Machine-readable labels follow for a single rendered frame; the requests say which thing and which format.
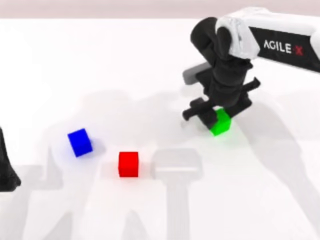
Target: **cube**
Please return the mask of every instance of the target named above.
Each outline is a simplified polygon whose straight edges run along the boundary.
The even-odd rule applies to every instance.
[[[118,172],[121,178],[137,178],[139,175],[138,152],[120,152]]]
[[[223,108],[216,111],[218,122],[210,129],[214,136],[225,133],[230,129],[231,118]]]
[[[77,158],[93,151],[91,141],[84,128],[78,131],[69,133],[68,138],[71,143],[73,152]]]

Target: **white table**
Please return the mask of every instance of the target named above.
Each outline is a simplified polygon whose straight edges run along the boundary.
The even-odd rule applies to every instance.
[[[181,116],[202,94],[182,79],[203,61],[196,23],[0,21],[0,125],[22,180],[0,195],[2,239],[317,239],[320,75],[255,60],[254,105],[215,138]],[[95,151],[75,158],[83,127]],[[120,151],[139,152],[141,177],[117,176]],[[199,167],[187,197],[152,178],[157,158]]]

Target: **red x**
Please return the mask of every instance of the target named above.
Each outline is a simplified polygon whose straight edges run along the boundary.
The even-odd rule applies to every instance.
[[[295,55],[298,55],[298,56],[303,56],[304,55],[302,46],[295,45],[294,46],[294,51],[295,51]]]

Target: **blue cube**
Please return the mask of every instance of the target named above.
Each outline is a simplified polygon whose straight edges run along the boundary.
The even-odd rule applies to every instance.
[[[69,133],[68,138],[76,157],[80,157],[93,151],[91,141],[84,128]]]

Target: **red cube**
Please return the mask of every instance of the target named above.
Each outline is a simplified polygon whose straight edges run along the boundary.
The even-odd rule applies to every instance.
[[[120,152],[118,171],[121,178],[137,178],[139,173],[138,152]]]

